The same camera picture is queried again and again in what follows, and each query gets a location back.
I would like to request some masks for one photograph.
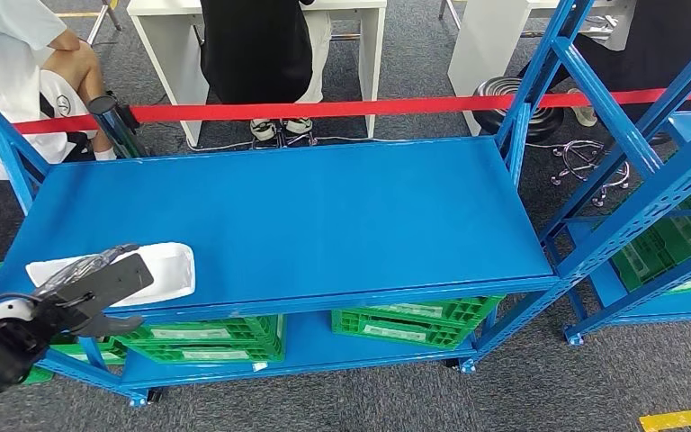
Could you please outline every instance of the person in black shirt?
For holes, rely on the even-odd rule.
[[[691,0],[637,0],[624,50],[610,50],[584,35],[574,44],[611,92],[668,87],[691,60]],[[560,67],[550,87],[568,76]],[[636,122],[650,106],[634,103],[622,108]],[[681,109],[691,110],[691,101]],[[582,124],[582,119],[594,117],[591,108],[574,111]]]
[[[331,33],[327,12],[304,17],[299,0],[202,0],[202,14],[202,73],[222,103],[321,101]],[[250,124],[260,141],[276,133],[269,119]],[[302,134],[310,131],[311,120],[290,119],[285,125]]]

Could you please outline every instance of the red rope barrier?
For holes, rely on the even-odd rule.
[[[619,104],[645,104],[658,100],[666,89],[633,90],[613,92],[611,95]],[[513,95],[465,96],[465,97],[423,97],[414,99],[393,99],[359,102],[324,103],[261,103],[250,105],[147,105],[133,106],[131,110],[137,120],[148,122],[179,121],[232,121],[252,119],[322,118],[348,117],[368,114],[404,115],[429,113],[457,113],[461,111],[506,110],[512,104]],[[587,106],[589,101],[583,94],[545,94],[539,106],[558,108]],[[14,125],[23,134],[66,131],[88,131],[97,129],[90,115],[78,115],[59,119],[26,121]]]

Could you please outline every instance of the sneaker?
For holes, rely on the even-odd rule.
[[[256,140],[268,141],[276,136],[276,125],[269,119],[254,119],[250,121],[250,131]]]
[[[290,119],[284,123],[284,128],[295,135],[303,135],[311,132],[313,125],[311,119]]]
[[[571,88],[568,93],[581,93],[581,91],[578,88]],[[597,124],[595,109],[591,106],[571,106],[570,109],[576,114],[576,120],[581,126],[591,128]]]

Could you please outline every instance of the label on crate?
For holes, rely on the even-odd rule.
[[[426,306],[423,304],[399,303],[387,304],[385,306],[370,306],[370,309],[377,309],[380,311],[391,311],[398,313],[408,313],[410,315],[419,315],[421,317],[443,318],[444,308],[441,306]]]
[[[674,226],[677,227],[679,234],[687,239],[687,243],[691,246],[691,221],[690,218],[671,218]]]
[[[183,351],[184,360],[247,360],[246,351]]]
[[[225,328],[210,328],[204,330],[169,330],[153,328],[150,330],[155,339],[230,339],[231,335]]]
[[[364,333],[368,335],[383,336],[386,338],[406,339],[415,342],[425,342],[425,333],[416,331],[396,330],[394,328],[376,327],[367,324],[364,326]]]
[[[642,257],[639,253],[637,253],[637,249],[633,245],[630,244],[624,247],[623,249],[621,249],[621,252],[626,257],[626,260],[629,261],[629,264],[632,265],[632,269],[637,274],[637,277],[642,279],[651,272],[651,270],[645,264],[645,261],[642,260]]]
[[[75,359],[77,359],[77,360],[80,360],[80,361],[82,361],[82,362],[87,361],[87,360],[86,360],[86,357],[85,357],[85,354],[68,354],[68,356],[71,356],[71,357],[73,357],[73,358],[75,358]],[[102,353],[102,359],[103,359],[103,360],[117,360],[117,359],[119,359],[119,358],[120,358],[120,357],[116,356],[116,355],[113,354],[113,353]]]

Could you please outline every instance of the person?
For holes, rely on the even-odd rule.
[[[39,67],[37,53],[47,47],[54,52]],[[102,70],[87,43],[39,0],[0,0],[0,112],[7,120],[83,114],[85,103],[102,94]],[[96,160],[115,159],[103,132],[25,138],[51,164],[90,158],[84,145],[89,138]],[[0,180],[6,179],[0,159]]]
[[[311,5],[314,0],[301,0]],[[299,0],[202,0],[202,73],[224,104],[317,103],[332,24],[326,11],[303,13]],[[310,119],[284,128],[308,133]],[[255,119],[258,141],[276,135],[271,119]]]
[[[611,92],[668,87],[691,60],[691,1],[637,0],[633,18],[627,24],[625,44],[610,40],[614,43],[604,46],[584,35],[577,36],[574,44]],[[519,76],[524,75],[525,68]],[[550,88],[568,77],[565,67],[560,67]],[[650,106],[650,103],[633,103],[622,108],[636,122]],[[691,110],[691,101],[685,102],[681,109]],[[579,123],[585,126],[597,123],[591,107],[573,110]]]

